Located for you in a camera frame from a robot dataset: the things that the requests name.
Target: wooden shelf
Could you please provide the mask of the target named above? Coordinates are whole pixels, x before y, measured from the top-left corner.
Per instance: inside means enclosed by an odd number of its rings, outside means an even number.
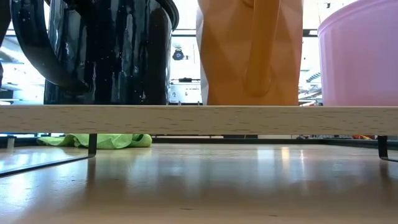
[[[0,106],[0,132],[398,134],[398,107]]]

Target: green cloth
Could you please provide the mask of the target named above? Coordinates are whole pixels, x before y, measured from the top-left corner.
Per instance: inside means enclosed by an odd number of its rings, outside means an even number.
[[[65,137],[41,137],[37,142],[43,146],[88,147],[89,134],[67,134]],[[97,149],[123,149],[126,147],[150,147],[148,134],[98,134]]]

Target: glossy floor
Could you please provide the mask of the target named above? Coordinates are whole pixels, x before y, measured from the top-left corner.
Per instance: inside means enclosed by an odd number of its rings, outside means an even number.
[[[156,144],[0,179],[2,224],[397,223],[397,211],[398,163],[353,147]]]

